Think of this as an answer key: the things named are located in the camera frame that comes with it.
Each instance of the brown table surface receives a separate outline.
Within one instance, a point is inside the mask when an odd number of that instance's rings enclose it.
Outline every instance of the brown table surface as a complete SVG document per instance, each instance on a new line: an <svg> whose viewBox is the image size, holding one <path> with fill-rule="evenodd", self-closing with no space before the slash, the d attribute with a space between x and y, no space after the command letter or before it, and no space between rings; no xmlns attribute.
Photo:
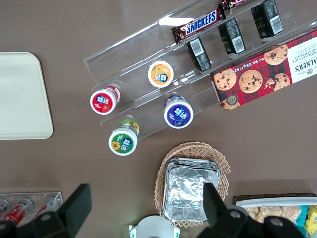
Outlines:
<svg viewBox="0 0 317 238"><path fill-rule="evenodd" d="M0 192L60 190L66 199L80 183L90 183L93 209L77 237L127 238L129 224L156 213L154 185L165 155L196 140L231 165L227 204L234 195L317 192L316 76L231 112L215 106L177 134L168 128L139 141L127 158L109 150L101 117L89 105L95 83L83 59L186 2L2 1L1 51L39 58L54 134L0 141ZM296 13L299 24L315 17L315 0L292 3L305 9ZM201 229L183 229L182 237Z"/></svg>

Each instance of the wicker basket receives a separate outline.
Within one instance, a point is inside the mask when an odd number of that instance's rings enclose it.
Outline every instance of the wicker basket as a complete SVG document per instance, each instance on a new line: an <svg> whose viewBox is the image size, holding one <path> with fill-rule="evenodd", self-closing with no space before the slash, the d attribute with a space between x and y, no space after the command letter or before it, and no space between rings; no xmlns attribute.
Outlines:
<svg viewBox="0 0 317 238"><path fill-rule="evenodd" d="M213 149L210 145L202 142L188 142L181 144L174 149L172 149L165 159L159 169L158 177L155 183L154 191L154 201L155 207L158 210L160 216L163 217L163 200L164 200L164 183L165 183L165 171L166 163L171 158L191 158L191 159L204 159L204 160L214 160L217 161L219 168L221 170L220 183L218 186L218 193L224 200L226 195L228 195L229 183L226 174L230 173L230 166L226 158L216 149ZM175 222L174 225L180 227L193 227L202 225L202 222L191 222L191 221L181 221Z"/></svg>

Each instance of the barcode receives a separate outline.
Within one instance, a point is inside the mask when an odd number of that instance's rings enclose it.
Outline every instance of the barcode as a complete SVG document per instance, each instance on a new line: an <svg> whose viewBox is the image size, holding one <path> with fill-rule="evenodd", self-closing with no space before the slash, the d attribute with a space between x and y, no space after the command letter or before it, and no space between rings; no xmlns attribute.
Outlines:
<svg viewBox="0 0 317 238"><path fill-rule="evenodd" d="M241 36L234 38L232 40L232 44L233 44L234 49L236 50L236 53L240 53L240 52L243 52L245 50Z"/></svg>
<svg viewBox="0 0 317 238"><path fill-rule="evenodd" d="M279 19L279 15L272 18L270 22L271 22L271 26L272 26L274 34L277 34L283 31L283 26L282 26L281 20Z"/></svg>
<svg viewBox="0 0 317 238"><path fill-rule="evenodd" d="M194 52L195 56L198 56L198 55L204 53L202 44L200 43L199 39L195 39L195 40L191 41L190 45L191 45L191 47L193 49L193 52Z"/></svg>

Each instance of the cookie package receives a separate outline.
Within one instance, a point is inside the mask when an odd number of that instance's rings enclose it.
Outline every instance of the cookie package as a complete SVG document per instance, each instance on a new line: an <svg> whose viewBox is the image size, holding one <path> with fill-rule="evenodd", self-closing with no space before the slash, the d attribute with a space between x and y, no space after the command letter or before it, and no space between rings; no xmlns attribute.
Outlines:
<svg viewBox="0 0 317 238"><path fill-rule="evenodd" d="M211 73L211 81L221 106L228 111L315 74L316 28Z"/></svg>

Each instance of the black snack package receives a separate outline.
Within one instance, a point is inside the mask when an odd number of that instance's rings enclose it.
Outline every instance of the black snack package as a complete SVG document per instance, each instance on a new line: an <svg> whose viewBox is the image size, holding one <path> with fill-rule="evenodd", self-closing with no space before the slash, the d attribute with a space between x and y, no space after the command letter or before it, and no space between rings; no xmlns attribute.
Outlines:
<svg viewBox="0 0 317 238"><path fill-rule="evenodd" d="M251 8L251 13L261 39L283 32L283 26L274 0L265 0Z"/></svg>
<svg viewBox="0 0 317 238"><path fill-rule="evenodd" d="M197 69L199 69L201 72L204 72L211 68L209 58L199 37L188 42L187 48L189 55Z"/></svg>
<svg viewBox="0 0 317 238"><path fill-rule="evenodd" d="M218 30L228 55L246 50L236 18L224 22L218 26Z"/></svg>

